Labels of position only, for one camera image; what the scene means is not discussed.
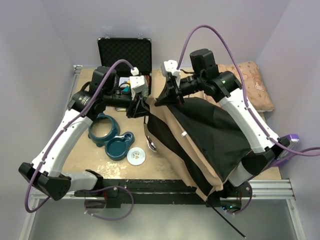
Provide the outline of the beige and black pet tent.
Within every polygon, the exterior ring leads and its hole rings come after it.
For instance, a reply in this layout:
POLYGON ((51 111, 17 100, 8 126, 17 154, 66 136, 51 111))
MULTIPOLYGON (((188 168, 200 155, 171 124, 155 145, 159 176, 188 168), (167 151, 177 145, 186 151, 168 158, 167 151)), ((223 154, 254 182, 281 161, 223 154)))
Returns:
POLYGON ((146 100, 150 114, 144 133, 188 187, 204 201, 222 191, 230 174, 251 147, 246 137, 222 108, 198 97, 184 104, 156 106, 146 100))

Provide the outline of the black tent pole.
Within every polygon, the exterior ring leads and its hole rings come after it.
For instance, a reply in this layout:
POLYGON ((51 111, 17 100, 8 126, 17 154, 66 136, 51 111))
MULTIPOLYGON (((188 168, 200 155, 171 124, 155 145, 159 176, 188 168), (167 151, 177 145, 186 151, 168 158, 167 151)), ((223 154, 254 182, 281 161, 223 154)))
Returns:
POLYGON ((226 219, 215 207, 213 204, 206 202, 205 203, 207 207, 211 207, 218 215, 221 217, 233 230, 235 230, 244 240, 247 239, 247 237, 238 229, 236 228, 228 219, 226 219))

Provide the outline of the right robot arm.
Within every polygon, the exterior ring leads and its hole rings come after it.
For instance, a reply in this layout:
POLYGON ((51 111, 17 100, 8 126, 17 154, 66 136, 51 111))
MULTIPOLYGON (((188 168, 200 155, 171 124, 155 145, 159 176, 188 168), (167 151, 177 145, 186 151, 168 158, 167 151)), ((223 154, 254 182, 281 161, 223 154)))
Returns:
POLYGON ((148 100, 147 130, 187 185, 233 197, 279 157, 285 138, 265 133, 268 125, 239 80, 219 69, 211 50, 196 50, 190 59, 193 74, 185 78, 175 60, 162 63, 165 85, 148 100))

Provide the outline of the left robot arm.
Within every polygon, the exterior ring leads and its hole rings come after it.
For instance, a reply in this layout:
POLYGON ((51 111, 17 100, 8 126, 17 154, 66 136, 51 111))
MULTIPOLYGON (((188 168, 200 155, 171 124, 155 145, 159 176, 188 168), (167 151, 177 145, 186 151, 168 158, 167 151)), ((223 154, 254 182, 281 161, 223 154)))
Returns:
POLYGON ((103 115, 106 107, 126 109, 128 118, 146 114, 141 102, 150 94, 151 76, 136 67, 118 75, 114 67, 99 66, 67 104, 61 123, 44 149, 18 172, 28 181, 27 191, 35 188, 48 199, 58 201, 69 191, 87 191, 99 196, 103 177, 92 170, 63 172, 64 164, 85 131, 103 115))

